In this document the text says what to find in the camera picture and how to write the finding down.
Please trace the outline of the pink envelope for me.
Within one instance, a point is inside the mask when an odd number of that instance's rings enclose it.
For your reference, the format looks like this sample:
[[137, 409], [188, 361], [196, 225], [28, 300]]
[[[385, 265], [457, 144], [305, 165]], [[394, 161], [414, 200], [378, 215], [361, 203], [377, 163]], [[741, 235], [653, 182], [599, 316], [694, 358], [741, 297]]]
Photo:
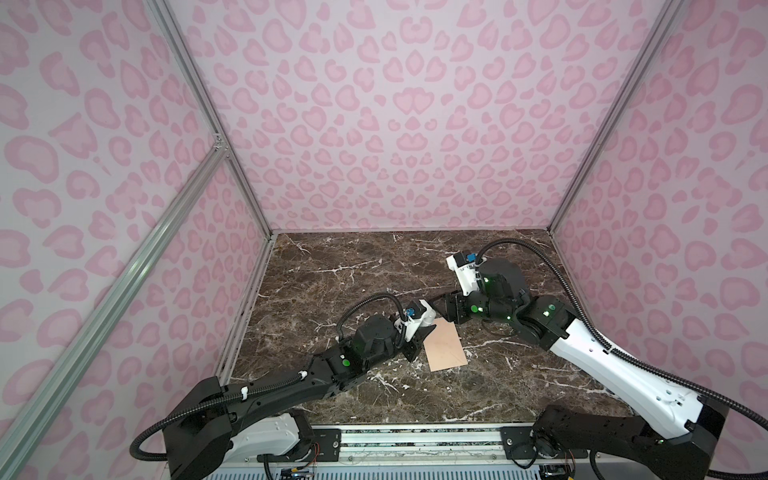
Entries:
[[426, 352], [431, 372], [462, 367], [468, 364], [456, 326], [443, 318], [436, 318], [435, 329], [425, 338]]

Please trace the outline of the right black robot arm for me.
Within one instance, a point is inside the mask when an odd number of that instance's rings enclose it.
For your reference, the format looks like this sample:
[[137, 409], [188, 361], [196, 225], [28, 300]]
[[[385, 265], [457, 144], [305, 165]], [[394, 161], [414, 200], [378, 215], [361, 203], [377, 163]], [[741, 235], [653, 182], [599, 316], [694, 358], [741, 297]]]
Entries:
[[724, 405], [619, 359], [621, 349], [600, 344], [573, 307], [551, 295], [532, 295], [510, 261], [479, 262], [459, 252], [446, 263], [461, 287], [447, 301], [449, 321], [506, 324], [523, 342], [571, 362], [634, 411], [611, 417], [550, 405], [531, 430], [536, 453], [586, 450], [640, 463], [660, 479], [706, 477], [727, 417]]

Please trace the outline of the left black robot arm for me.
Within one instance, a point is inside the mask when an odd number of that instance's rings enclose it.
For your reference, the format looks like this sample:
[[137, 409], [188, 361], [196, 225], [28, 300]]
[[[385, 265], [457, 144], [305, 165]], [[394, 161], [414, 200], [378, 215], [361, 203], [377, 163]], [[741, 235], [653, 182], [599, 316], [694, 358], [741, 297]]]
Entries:
[[217, 377], [200, 381], [162, 428], [170, 477], [206, 477], [223, 463], [231, 440], [246, 428], [306, 402], [351, 390], [367, 379], [373, 367], [398, 355], [414, 360], [434, 329], [419, 327], [404, 342], [391, 320], [374, 315], [352, 337], [311, 356], [299, 370], [224, 386]]

